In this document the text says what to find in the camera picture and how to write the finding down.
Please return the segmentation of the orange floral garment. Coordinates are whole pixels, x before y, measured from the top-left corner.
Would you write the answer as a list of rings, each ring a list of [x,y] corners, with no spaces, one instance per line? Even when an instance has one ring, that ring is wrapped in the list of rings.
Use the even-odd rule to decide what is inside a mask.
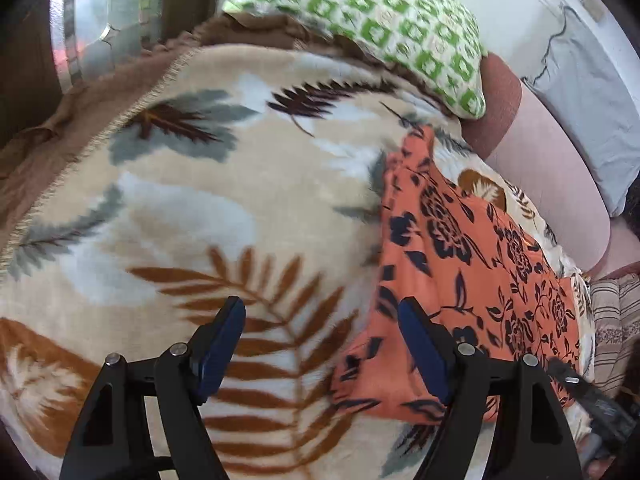
[[[378,287],[332,378],[341,411],[415,425],[442,419],[445,399],[423,381],[398,326],[408,297],[455,341],[491,358],[579,362],[570,279],[506,212],[444,177],[433,153],[434,132],[421,127],[386,158]]]

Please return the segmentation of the striped cushion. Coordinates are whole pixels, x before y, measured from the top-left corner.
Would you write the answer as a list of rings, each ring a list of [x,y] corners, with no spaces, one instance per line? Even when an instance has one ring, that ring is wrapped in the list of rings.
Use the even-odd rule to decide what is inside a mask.
[[[596,330],[594,382],[609,396],[616,396],[639,340],[639,275],[594,283],[590,292]]]

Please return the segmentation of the pink bed headboard pad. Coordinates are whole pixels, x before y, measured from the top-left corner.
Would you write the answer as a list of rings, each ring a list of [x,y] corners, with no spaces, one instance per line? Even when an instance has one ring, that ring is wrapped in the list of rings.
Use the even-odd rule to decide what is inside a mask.
[[[608,248],[597,266],[589,272],[593,281],[621,278],[627,274],[639,273],[639,239],[624,218],[611,221]]]

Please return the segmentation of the black furry item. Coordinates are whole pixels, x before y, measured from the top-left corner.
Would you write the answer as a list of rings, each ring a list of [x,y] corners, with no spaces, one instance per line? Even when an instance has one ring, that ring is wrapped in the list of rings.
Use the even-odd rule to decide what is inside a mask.
[[[640,238],[640,176],[628,188],[622,217],[631,232]]]

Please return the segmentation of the leaf pattern blanket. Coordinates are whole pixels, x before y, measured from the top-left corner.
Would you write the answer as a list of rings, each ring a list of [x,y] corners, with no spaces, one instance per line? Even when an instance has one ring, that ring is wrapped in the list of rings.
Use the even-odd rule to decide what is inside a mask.
[[[245,327],[201,408],[228,475],[411,478],[440,421],[341,411],[331,384],[378,287],[386,158],[415,128],[570,279],[588,368],[585,283],[536,208],[410,80],[303,29],[145,58],[70,92],[58,119],[1,185],[1,419],[42,478],[109,353],[158,356],[230,296]]]

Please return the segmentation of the pink bolster pillow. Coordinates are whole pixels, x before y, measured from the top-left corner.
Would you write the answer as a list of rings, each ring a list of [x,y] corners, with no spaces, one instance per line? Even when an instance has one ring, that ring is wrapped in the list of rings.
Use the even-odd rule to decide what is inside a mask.
[[[611,236],[601,195],[576,148],[538,98],[493,53],[480,62],[485,115],[462,122],[477,155],[521,188],[577,265],[596,275]]]

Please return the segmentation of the grey pillow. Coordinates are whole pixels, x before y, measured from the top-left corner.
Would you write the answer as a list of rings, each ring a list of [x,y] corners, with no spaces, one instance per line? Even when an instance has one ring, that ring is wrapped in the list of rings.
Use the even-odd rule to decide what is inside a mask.
[[[615,218],[639,174],[639,113],[596,36],[572,8],[562,13],[540,70],[524,82],[570,138]]]

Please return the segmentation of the stained glass door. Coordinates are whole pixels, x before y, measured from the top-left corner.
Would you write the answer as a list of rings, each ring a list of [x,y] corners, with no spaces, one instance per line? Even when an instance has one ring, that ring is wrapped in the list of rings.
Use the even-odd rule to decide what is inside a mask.
[[[75,84],[188,32],[218,0],[16,0],[1,13],[1,141],[35,127]]]

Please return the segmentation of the green checkered folded quilt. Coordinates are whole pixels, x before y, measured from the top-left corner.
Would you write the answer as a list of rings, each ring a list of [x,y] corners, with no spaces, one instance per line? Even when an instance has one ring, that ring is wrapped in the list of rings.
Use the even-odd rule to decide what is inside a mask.
[[[475,15],[457,0],[226,0],[228,13],[285,13],[410,70],[463,119],[486,112]]]

